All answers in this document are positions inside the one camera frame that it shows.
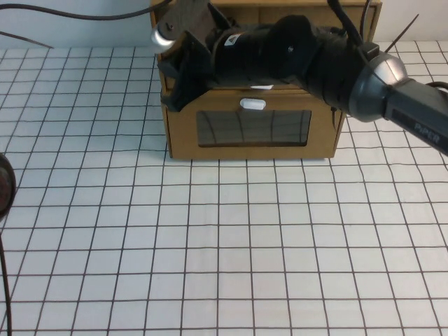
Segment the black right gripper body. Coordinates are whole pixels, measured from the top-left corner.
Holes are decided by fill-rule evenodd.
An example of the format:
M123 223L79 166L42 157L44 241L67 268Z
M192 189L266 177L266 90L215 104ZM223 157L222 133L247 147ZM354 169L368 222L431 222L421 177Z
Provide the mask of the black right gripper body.
M195 81L204 83L208 88L217 88L214 70L214 49L218 41L218 31L211 30L205 37L197 38L190 31L185 32L182 42L180 72L177 86L186 88Z

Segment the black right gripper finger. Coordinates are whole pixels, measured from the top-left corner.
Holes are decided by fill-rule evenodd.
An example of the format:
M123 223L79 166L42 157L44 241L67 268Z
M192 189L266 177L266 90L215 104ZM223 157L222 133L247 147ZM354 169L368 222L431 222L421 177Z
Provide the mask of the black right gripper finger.
M162 96L162 103L171 112L181 112L189 103L207 92L207 86L196 82L176 82L170 94Z
M158 68L165 77L177 79L179 76L179 61L176 58L166 58L158 62Z

